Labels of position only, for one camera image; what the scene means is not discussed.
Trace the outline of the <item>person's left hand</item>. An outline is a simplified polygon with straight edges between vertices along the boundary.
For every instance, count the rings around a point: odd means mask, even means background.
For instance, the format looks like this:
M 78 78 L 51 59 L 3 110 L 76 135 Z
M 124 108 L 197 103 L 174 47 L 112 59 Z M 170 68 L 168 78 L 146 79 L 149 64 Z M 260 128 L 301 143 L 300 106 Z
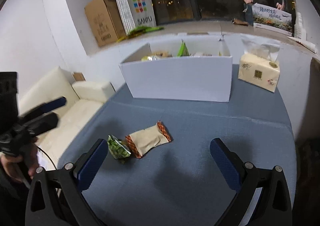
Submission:
M 27 150 L 23 155 L 13 157 L 7 154 L 1 155 L 1 165 L 5 173 L 14 181 L 18 183 L 23 182 L 22 176 L 20 176 L 16 164 L 24 162 L 27 159 L 28 175 L 32 179 L 36 173 L 36 169 L 39 167 L 37 158 L 37 142 L 38 138 L 34 138 L 33 141 L 27 146 Z

